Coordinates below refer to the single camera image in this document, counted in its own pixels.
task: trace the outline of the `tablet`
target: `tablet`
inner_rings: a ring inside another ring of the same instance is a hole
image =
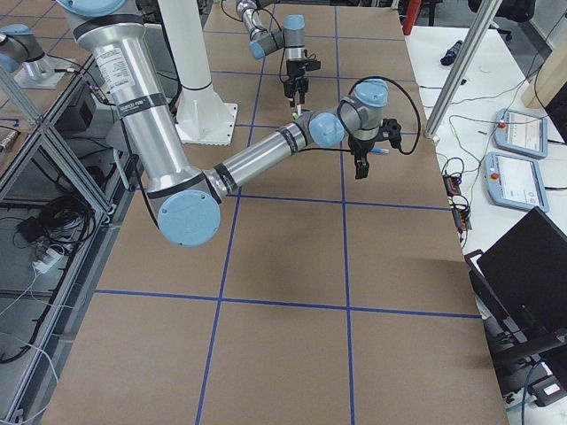
[[[549,211],[536,160],[489,152],[485,157],[485,179],[488,194],[496,205],[519,210],[538,206],[545,213]]]
[[[494,130],[494,141],[499,148],[533,158],[548,155],[548,123],[544,119],[502,109],[496,120],[499,124]]]

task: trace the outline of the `blue pen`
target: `blue pen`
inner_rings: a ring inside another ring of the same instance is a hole
[[[390,153],[389,149],[382,149],[382,148],[374,148],[371,151],[372,153],[380,153],[382,155],[387,155],[388,153]]]

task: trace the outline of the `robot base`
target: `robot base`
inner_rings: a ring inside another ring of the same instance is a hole
[[[238,105],[222,102],[212,87],[183,90],[177,111],[177,133],[183,143],[229,145],[237,121]]]
[[[53,67],[53,69],[67,69],[71,64],[65,60],[56,59],[56,58],[46,58],[49,60],[49,64]],[[42,81],[35,81],[29,78],[27,75],[26,69],[22,68],[14,75],[14,80],[18,83],[20,87],[23,89],[47,89],[47,90],[54,90],[57,88],[63,77],[65,77],[67,73],[54,73],[51,77],[46,78]]]

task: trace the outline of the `table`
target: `table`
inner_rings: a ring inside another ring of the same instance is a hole
[[[425,105],[426,113],[431,112],[439,95],[440,88],[448,76],[449,67],[442,66],[439,59],[445,54],[456,40],[463,40],[466,36],[466,28],[445,27],[415,27],[411,36],[406,38],[412,66],[416,73],[416,81],[420,85],[420,94]],[[461,115],[477,120],[494,120],[496,113],[506,107],[519,111],[526,111],[538,116],[544,116],[542,109],[529,110],[525,108],[520,100],[528,83],[521,83],[524,75],[510,54],[500,35],[495,30],[489,30],[474,57],[469,70],[465,74],[467,82],[462,85],[455,98],[454,103],[459,103],[465,98],[491,97],[474,101],[452,104],[443,123],[439,127],[437,152],[447,157],[459,157],[465,162],[467,170],[475,169],[478,162],[458,146],[455,134],[450,128],[448,117]],[[499,93],[512,89],[500,96]],[[549,118],[549,138],[562,140]],[[476,122],[461,118],[453,119],[456,134],[462,140],[462,145],[470,150],[477,158],[484,157],[486,151],[501,151],[494,141],[489,140],[493,129],[490,123]],[[439,167],[442,167],[446,158],[439,156]],[[548,157],[539,161],[542,177],[547,186],[565,186],[567,182],[567,149],[562,145],[550,144]],[[459,171],[458,164],[452,164],[449,173]],[[514,224],[516,224],[525,212],[493,205],[485,189],[482,175],[477,178],[476,174],[468,173],[462,179],[462,192],[471,203],[471,224],[468,240],[463,248],[464,253],[473,252],[477,249],[486,251],[501,236],[503,236]],[[550,211],[548,216],[555,224],[567,233],[567,216],[564,211],[567,208],[566,192],[547,192]],[[533,424],[555,424],[563,423],[567,412],[567,400],[557,402],[545,409],[528,406],[526,409],[526,421]],[[510,423],[519,423],[519,409],[509,412]]]
[[[305,16],[323,63],[309,109],[369,74],[418,101],[396,12],[274,12]],[[229,147],[187,146],[197,166],[289,121],[279,55],[254,62],[247,42],[216,4],[214,86],[239,113]],[[386,116],[411,143],[394,90]],[[300,153],[223,202],[219,233],[192,250],[165,241],[136,196],[42,423],[507,423],[433,143],[353,174],[348,154]]]

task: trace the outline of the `white connector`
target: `white connector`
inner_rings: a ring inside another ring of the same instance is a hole
[[[63,257],[63,254],[55,251],[53,248],[48,248],[42,259],[32,262],[34,270],[38,274],[45,274],[50,271],[50,269],[55,266],[55,264]]]

